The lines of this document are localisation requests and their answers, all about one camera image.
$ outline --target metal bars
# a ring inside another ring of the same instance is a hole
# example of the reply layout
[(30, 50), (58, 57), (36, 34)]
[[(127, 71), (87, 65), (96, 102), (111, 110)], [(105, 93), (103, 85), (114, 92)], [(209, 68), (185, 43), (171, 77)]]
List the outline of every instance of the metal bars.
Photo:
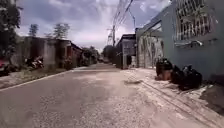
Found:
[(177, 0), (177, 33), (174, 40), (188, 40), (211, 32), (211, 18), (204, 0)]

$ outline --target cloud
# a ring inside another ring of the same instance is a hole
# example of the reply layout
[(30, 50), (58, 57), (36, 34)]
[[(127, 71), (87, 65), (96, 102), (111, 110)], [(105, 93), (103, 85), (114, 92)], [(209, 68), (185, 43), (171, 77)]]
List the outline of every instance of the cloud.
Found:
[[(154, 17), (168, 0), (139, 0), (133, 3), (131, 11), (136, 17), (136, 26), (143, 26)], [(38, 24), (38, 36), (53, 32), (59, 22), (71, 26), (68, 39), (80, 46), (95, 46), (103, 49), (107, 44), (109, 31), (119, 0), (19, 0), (22, 11), (20, 35), (27, 35), (30, 24)], [(134, 32), (133, 19), (129, 14), (120, 25), (116, 37)]]

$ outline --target roof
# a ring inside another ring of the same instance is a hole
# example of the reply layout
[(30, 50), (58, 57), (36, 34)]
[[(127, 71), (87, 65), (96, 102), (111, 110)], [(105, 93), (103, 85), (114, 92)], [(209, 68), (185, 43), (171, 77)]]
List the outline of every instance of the roof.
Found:
[(74, 43), (71, 43), (72, 47), (76, 48), (76, 49), (79, 49), (79, 50), (82, 50), (80, 47), (78, 47), (77, 45), (75, 45)]
[(117, 43), (117, 46), (120, 45), (124, 39), (136, 40), (136, 34), (124, 34), (124, 35), (122, 35), (121, 39)]
[[(43, 38), (43, 37), (30, 37), (30, 36), (22, 36), (22, 37), (19, 37), (18, 39), (21, 40), (25, 40), (26, 38), (34, 38), (34, 39), (42, 39), (42, 40), (48, 40), (48, 38)], [(57, 40), (57, 41), (60, 41), (60, 42), (69, 42), (71, 43), (72, 47), (75, 47), (79, 50), (82, 50), (80, 47), (78, 47), (76, 44), (72, 43), (71, 40), (62, 40), (62, 39), (50, 39), (50, 40)]]

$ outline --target garbage bag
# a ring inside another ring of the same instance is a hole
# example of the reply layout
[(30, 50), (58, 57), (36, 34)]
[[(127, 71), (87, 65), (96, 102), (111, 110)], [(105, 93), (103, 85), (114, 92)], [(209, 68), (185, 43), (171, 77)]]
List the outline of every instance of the garbage bag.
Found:
[(184, 72), (180, 70), (176, 65), (173, 66), (171, 72), (171, 82), (178, 85), (183, 85)]
[(172, 63), (166, 58), (161, 58), (156, 62), (157, 76), (162, 74), (163, 71), (165, 71), (165, 70), (172, 70), (172, 68), (173, 68)]
[(192, 68), (191, 65), (183, 68), (184, 79), (183, 83), (179, 85), (181, 90), (189, 90), (199, 88), (202, 84), (202, 75)]

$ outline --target building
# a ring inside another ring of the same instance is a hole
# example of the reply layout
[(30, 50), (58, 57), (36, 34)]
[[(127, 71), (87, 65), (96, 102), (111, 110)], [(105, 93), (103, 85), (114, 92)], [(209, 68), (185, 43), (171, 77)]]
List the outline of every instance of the building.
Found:
[(132, 65), (136, 64), (136, 36), (125, 34), (116, 45), (116, 66), (117, 68), (128, 68), (128, 57), (132, 59)]
[(48, 69), (64, 68), (64, 61), (70, 58), (73, 62), (73, 67), (77, 67), (81, 52), (81, 48), (70, 40), (19, 37), (12, 60), (15, 65), (24, 65), (25, 59), (42, 56), (44, 66)]
[(142, 63), (145, 67), (151, 66), (143, 59), (142, 51), (152, 53), (150, 33), (160, 26), (159, 40), (163, 42), (164, 57), (179, 67), (191, 64), (206, 80), (222, 76), (223, 3), (221, 0), (172, 0), (149, 24), (137, 31), (138, 66), (142, 67)]

